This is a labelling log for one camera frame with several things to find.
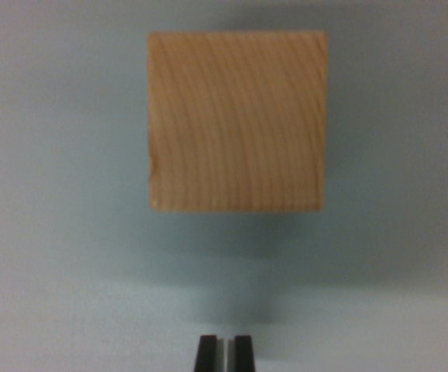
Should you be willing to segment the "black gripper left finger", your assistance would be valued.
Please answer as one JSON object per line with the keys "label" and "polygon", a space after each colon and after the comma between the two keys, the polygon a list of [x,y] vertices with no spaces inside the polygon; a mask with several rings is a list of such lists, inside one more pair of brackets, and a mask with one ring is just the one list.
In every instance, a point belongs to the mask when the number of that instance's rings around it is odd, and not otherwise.
{"label": "black gripper left finger", "polygon": [[224,340],[217,335],[200,336],[194,372],[223,372],[224,368]]}

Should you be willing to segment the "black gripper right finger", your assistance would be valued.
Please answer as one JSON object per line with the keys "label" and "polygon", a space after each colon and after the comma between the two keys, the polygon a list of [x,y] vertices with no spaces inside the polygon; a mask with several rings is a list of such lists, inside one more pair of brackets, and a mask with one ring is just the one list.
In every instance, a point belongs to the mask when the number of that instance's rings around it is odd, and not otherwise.
{"label": "black gripper right finger", "polygon": [[238,335],[228,341],[227,371],[255,372],[253,340],[250,335]]}

